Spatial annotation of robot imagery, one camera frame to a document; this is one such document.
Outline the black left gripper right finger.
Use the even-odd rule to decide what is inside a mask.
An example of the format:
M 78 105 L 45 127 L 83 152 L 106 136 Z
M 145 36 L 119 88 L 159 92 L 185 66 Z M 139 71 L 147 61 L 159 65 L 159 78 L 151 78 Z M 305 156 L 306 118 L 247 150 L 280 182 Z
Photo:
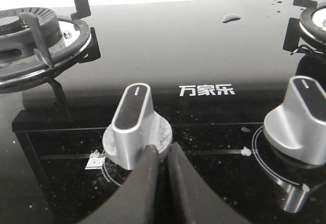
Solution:
M 168 169 L 179 223 L 249 223 L 205 183 L 178 143 L 168 152 Z

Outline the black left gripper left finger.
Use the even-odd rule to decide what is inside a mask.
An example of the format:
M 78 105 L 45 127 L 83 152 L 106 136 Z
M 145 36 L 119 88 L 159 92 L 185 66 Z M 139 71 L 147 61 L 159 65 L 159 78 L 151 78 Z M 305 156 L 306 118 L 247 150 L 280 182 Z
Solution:
M 158 151 L 147 145 L 122 186 L 81 223 L 153 223 L 158 168 Z

